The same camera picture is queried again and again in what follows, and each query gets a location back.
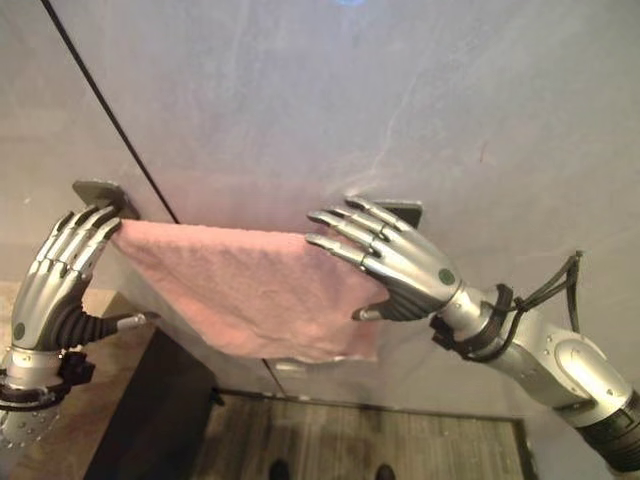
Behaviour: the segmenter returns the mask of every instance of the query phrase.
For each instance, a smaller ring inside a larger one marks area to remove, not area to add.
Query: wooden floor
[[[207,427],[193,478],[267,480],[282,458],[292,480],[522,479],[513,424],[225,396]]]

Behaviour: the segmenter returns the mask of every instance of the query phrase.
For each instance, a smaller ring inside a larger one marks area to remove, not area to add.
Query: metal plate
[[[87,205],[96,205],[100,208],[112,205],[118,209],[118,216],[121,218],[140,220],[138,210],[136,210],[125,191],[117,183],[99,180],[76,180],[73,182],[73,191]]]

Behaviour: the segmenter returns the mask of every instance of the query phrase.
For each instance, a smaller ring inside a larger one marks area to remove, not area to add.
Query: robot finger
[[[358,245],[380,251],[384,248],[381,239],[369,230],[360,228],[345,218],[338,217],[330,212],[320,210],[307,215],[309,220],[315,223],[327,225],[338,233],[344,235],[349,240],[353,240]]]
[[[389,210],[382,208],[379,205],[376,205],[369,200],[362,197],[347,197],[345,198],[345,203],[351,207],[358,208],[372,217],[375,217],[379,220],[382,220],[384,223],[391,225],[399,231],[411,230],[412,227],[404,220],[398,218],[396,215],[391,213]]]
[[[381,235],[382,231],[387,226],[387,224],[383,221],[353,208],[331,207],[327,208],[326,210],[339,217],[347,218],[352,223],[355,223],[356,225],[359,225],[360,227],[363,227],[376,235]]]
[[[343,245],[337,240],[333,240],[331,238],[325,237],[324,235],[318,235],[316,233],[307,233],[304,238],[311,245],[320,247],[323,250],[326,250],[327,252],[329,252],[331,255],[341,258],[342,260],[352,265],[355,265],[358,268],[362,266],[362,262],[367,256],[365,252],[362,252],[357,248]]]
[[[80,272],[84,278],[90,276],[107,242],[121,224],[120,218],[114,217],[98,228],[78,254],[71,269]]]
[[[47,256],[47,252],[51,250],[51,247],[60,236],[62,229],[67,225],[67,223],[69,223],[69,220],[71,220],[72,217],[73,217],[73,212],[67,212],[62,218],[60,218],[56,222],[56,224],[51,229],[51,233],[42,244],[42,247],[40,247],[40,250],[36,255],[36,259],[34,263],[41,262],[42,260],[45,259],[45,257]]]
[[[78,227],[82,225],[87,220],[87,218],[93,215],[97,210],[98,207],[91,205],[85,208],[82,212],[74,214],[73,217],[71,217],[71,219],[63,227],[60,235],[58,235],[58,238],[46,253],[45,258],[53,261],[57,260],[73,238],[73,235]]]
[[[58,261],[65,264],[72,263],[82,251],[85,243],[91,238],[95,231],[111,220],[117,214],[114,207],[106,207],[92,214],[75,231],[67,247],[58,257]]]

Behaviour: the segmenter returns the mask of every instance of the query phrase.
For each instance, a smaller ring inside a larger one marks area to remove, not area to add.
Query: black line
[[[538,472],[536,471],[533,454],[529,449],[527,429],[524,421],[517,420],[513,422],[513,433],[516,437],[516,444],[518,446],[518,458],[520,459],[522,476],[525,480],[538,480]]]
[[[49,14],[49,17],[51,18],[51,21],[55,25],[56,30],[58,30],[58,33],[60,34],[60,37],[62,37],[62,41],[64,42],[64,44],[69,49],[69,53],[71,53],[71,56],[75,60],[76,65],[78,65],[78,68],[82,72],[82,75],[84,75],[84,78],[87,81],[87,83],[89,84],[89,87],[91,87],[91,90],[93,90],[93,94],[98,99],[98,102],[100,102],[100,105],[102,106],[102,108],[104,109],[105,113],[107,114],[107,117],[109,117],[109,120],[111,120],[111,123],[113,124],[113,127],[118,132],[118,135],[120,135],[120,138],[122,139],[122,141],[124,142],[125,146],[127,147],[127,150],[129,150],[129,153],[131,154],[131,156],[133,157],[135,162],[138,164],[138,167],[140,168],[140,170],[142,171],[142,173],[146,177],[147,181],[151,185],[151,188],[153,188],[153,191],[156,193],[156,195],[158,196],[158,198],[162,202],[162,205],[164,205],[164,208],[167,209],[167,212],[169,213],[169,215],[171,215],[171,218],[173,219],[173,221],[175,223],[180,223],[180,221],[178,220],[178,217],[176,217],[175,213],[173,213],[173,210],[171,209],[171,207],[167,203],[167,200],[164,198],[164,195],[162,195],[162,192],[160,192],[160,189],[158,188],[158,185],[153,180],[153,177],[151,176],[151,173],[149,173],[149,170],[147,170],[147,167],[144,165],[144,163],[142,163],[142,160],[140,159],[140,156],[138,155],[138,152],[136,152],[136,149],[133,147],[133,145],[129,141],[129,137],[127,137],[127,134],[122,129],[122,126],[120,125],[120,122],[118,122],[118,119],[114,115],[113,110],[111,110],[111,107],[107,103],[107,100],[104,98],[104,95],[102,95],[102,92],[100,91],[100,89],[98,88],[98,85],[96,84],[95,80],[91,76],[91,73],[89,72],[89,69],[85,65],[84,61],[82,60],[82,57],[78,53],[78,50],[76,49],[75,45],[71,41],[71,38],[69,37],[69,34],[65,30],[64,25],[62,25],[62,22],[60,21],[60,18],[58,17],[58,14],[53,9],[53,6],[49,2],[49,0],[40,0],[40,2],[42,3],[42,6],[44,7],[44,9]]]
[[[276,376],[276,374],[271,369],[271,365],[269,365],[269,362],[266,359],[263,358],[262,359],[262,363],[264,363],[264,366],[269,371],[269,374],[271,375],[271,378],[273,378],[273,381],[276,382],[276,385],[278,385],[278,388],[280,389],[280,394],[286,397],[287,396],[287,392],[285,392],[284,387],[280,383],[280,380],[278,380],[278,377]]]

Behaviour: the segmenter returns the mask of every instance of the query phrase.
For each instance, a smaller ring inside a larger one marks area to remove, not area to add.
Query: robotic hand
[[[640,396],[578,332],[579,255],[526,299],[514,299],[505,285],[481,292],[403,220],[362,198],[346,203],[350,208],[312,212],[309,218],[362,248],[317,234],[306,239],[389,290],[386,302],[357,310],[354,319],[410,321],[435,314],[436,343],[513,378],[575,428],[614,471],[640,470]],[[553,286],[564,273],[566,282]],[[572,331],[545,322],[533,309],[562,290],[567,290]]]
[[[107,241],[120,227],[114,207],[88,207],[60,219],[22,283],[12,341],[0,370],[0,450],[38,440],[71,387],[91,381],[86,354],[69,351],[146,322],[145,314],[96,318],[82,297]]]

